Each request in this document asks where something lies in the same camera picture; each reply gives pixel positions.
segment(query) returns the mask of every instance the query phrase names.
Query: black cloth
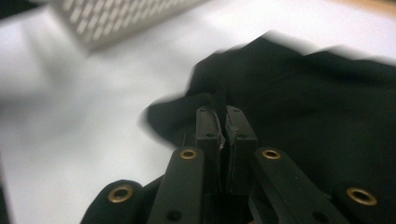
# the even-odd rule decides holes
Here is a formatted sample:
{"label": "black cloth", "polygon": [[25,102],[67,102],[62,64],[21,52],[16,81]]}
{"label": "black cloth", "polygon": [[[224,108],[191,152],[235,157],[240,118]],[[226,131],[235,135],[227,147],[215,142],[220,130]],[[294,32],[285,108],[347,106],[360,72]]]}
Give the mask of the black cloth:
{"label": "black cloth", "polygon": [[240,108],[260,145],[288,153],[323,192],[365,187],[378,199],[365,222],[396,223],[396,67],[260,37],[199,62],[186,95],[151,105],[148,123],[180,147],[203,105],[222,126],[225,106]]}

